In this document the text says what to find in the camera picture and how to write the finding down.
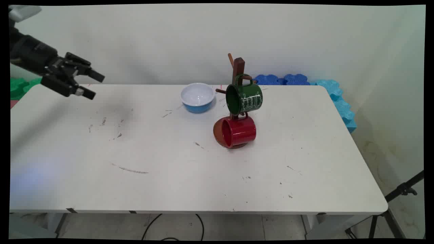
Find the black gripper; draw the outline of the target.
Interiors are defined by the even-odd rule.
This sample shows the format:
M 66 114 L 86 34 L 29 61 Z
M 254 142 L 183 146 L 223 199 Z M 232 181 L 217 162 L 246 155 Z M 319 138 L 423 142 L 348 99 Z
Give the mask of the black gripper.
M 104 75 L 91 67 L 91 62 L 70 52 L 67 52 L 65 57 L 62 58 L 55 48 L 30 35 L 20 33 L 15 27 L 9 29 L 9 51 L 10 62 L 13 65 L 43 76 L 40 82 L 41 85 L 65 97 L 75 95 L 92 100 L 96 93 L 78 85 L 74 79 L 67 77 L 65 70 L 61 68 L 61 64 L 53 67 L 56 62 L 63 62 L 64 58 L 64 66 L 76 70 L 74 76 L 84 75 L 98 82 L 103 82 L 105 79 Z

